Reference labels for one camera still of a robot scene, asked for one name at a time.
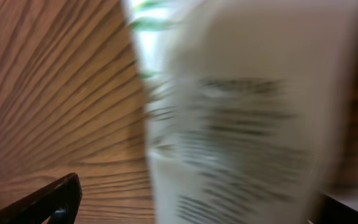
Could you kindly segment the white bamboo print tube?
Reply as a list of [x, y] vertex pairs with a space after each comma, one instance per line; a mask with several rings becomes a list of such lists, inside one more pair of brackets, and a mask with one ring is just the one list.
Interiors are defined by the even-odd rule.
[[358, 63], [358, 0], [125, 1], [158, 224], [313, 223]]

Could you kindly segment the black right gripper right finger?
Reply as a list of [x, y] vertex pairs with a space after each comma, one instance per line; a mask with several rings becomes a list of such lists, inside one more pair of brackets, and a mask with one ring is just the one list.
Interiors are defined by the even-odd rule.
[[325, 194], [318, 194], [317, 204], [308, 217], [313, 224], [358, 224], [358, 211]]

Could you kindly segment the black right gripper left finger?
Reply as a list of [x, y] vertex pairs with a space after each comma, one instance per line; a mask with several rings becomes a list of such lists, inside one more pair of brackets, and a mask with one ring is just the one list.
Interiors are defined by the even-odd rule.
[[74, 224], [82, 198], [78, 174], [69, 173], [0, 210], [0, 224]]

